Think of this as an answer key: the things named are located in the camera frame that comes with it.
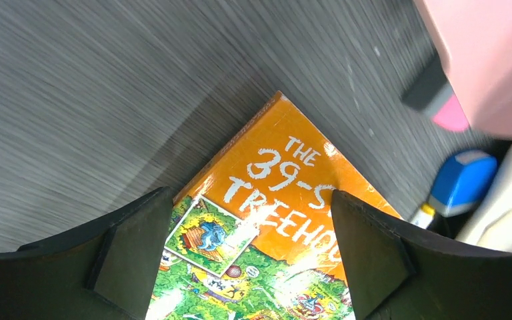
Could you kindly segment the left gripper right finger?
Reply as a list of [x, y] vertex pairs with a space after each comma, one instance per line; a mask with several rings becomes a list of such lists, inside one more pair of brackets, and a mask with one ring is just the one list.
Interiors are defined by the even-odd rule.
[[336, 190], [331, 213], [357, 319], [512, 319], [512, 253], [468, 245]]

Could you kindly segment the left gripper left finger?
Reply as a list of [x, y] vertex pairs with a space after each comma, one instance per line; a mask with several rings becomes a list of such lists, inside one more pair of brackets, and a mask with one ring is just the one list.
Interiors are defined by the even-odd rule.
[[0, 253], [0, 319], [144, 319], [172, 208], [170, 190], [160, 187]]

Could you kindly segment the orange treehouse book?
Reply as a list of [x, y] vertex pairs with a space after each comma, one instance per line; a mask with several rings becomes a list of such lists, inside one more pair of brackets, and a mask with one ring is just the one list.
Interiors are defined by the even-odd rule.
[[178, 193], [148, 319], [352, 319], [334, 190], [396, 211], [281, 92]]

